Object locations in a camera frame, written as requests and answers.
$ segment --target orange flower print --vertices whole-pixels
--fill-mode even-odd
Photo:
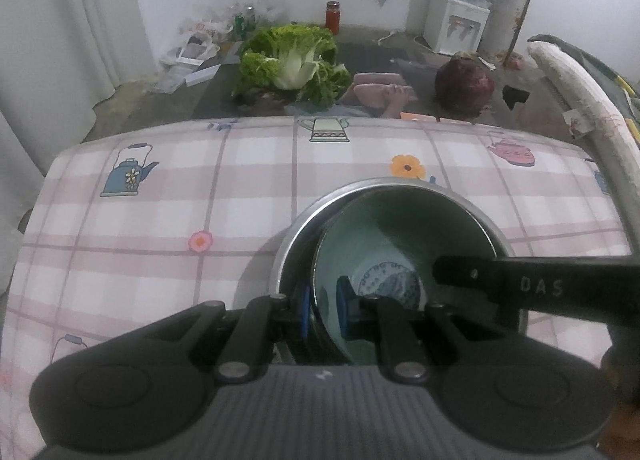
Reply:
[[[213,236],[207,231],[198,231],[189,238],[189,249],[195,253],[206,253],[213,244]]]
[[[391,159],[391,175],[401,179],[423,179],[424,166],[413,155],[396,155]]]

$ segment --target black handle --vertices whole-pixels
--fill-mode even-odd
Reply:
[[[636,257],[440,257],[433,278],[484,291],[489,301],[500,305],[640,327]]]

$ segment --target white box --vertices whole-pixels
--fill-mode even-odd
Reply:
[[[431,0],[424,39],[434,52],[476,52],[489,9],[464,0]]]

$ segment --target jar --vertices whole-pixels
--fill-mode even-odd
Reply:
[[[340,32],[340,2],[327,2],[324,27],[334,35]]]

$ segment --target pink checkered tablecloth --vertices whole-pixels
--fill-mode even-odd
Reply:
[[[520,256],[630,252],[588,155],[530,133],[248,117],[79,145],[51,166],[12,281],[0,350],[2,458],[43,447],[28,393],[52,360],[207,299],[244,307],[266,293],[301,211],[342,185],[390,175],[465,196]],[[603,325],[566,318],[533,315],[529,332],[594,362],[610,344]]]

